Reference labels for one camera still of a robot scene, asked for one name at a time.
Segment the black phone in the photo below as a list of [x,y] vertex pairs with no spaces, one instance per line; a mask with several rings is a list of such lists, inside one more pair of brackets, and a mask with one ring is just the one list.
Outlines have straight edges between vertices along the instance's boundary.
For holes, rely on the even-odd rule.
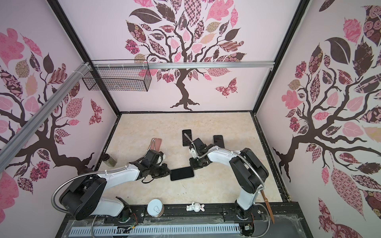
[[222,135],[214,135],[213,136],[213,144],[220,147],[220,148],[225,148],[223,136]]
[[171,170],[171,174],[170,174],[171,181],[190,179],[193,177],[194,177],[194,171],[191,166]]
[[182,144],[184,147],[190,146],[192,142],[191,130],[182,130]]

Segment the pink phone case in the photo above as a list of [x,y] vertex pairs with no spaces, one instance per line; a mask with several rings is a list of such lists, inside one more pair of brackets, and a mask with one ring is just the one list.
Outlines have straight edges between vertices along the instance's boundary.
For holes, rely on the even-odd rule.
[[154,150],[154,151],[160,152],[161,143],[162,143],[162,139],[153,138],[151,140],[149,150]]

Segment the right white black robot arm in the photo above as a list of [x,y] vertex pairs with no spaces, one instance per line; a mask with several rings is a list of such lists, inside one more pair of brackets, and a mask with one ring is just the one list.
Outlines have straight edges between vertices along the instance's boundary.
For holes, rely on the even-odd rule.
[[216,144],[207,146],[199,138],[192,140],[185,132],[183,139],[190,143],[190,166],[194,170],[213,162],[230,167],[241,187],[236,204],[244,212],[255,205],[256,198],[266,188],[269,172],[251,149],[231,151]]

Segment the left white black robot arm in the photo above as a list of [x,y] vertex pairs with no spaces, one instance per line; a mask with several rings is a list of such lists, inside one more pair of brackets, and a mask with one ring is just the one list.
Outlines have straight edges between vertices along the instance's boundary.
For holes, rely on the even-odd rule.
[[165,155],[159,150],[160,144],[160,139],[153,138],[146,153],[136,161],[111,171],[89,169],[68,180],[53,192],[52,206],[77,221],[89,216],[109,216],[126,223],[133,214],[131,206],[121,197],[105,197],[104,192],[126,182],[147,183],[147,177],[159,179],[170,175],[170,169],[163,162]]

